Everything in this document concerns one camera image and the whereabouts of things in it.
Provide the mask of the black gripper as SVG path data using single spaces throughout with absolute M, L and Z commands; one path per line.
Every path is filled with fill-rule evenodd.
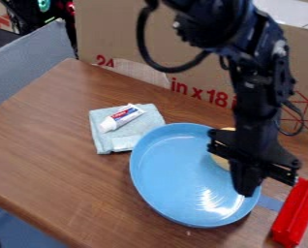
M 236 131 L 209 129 L 208 151 L 229 161 L 230 176 L 237 193 L 246 198 L 266 177 L 292 186 L 297 181 L 300 160 L 278 142 L 278 125 L 269 122 Z

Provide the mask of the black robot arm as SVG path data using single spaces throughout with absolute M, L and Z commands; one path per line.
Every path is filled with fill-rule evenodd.
M 236 103 L 233 131 L 208 132 L 208 151 L 229 163 L 238 194 L 249 197 L 262 180 L 286 185 L 300 169 L 281 147 L 282 108 L 290 107 L 294 78 L 284 31 L 252 0 L 162 0 L 176 12 L 174 29 L 190 46 L 220 57 L 229 72 Z

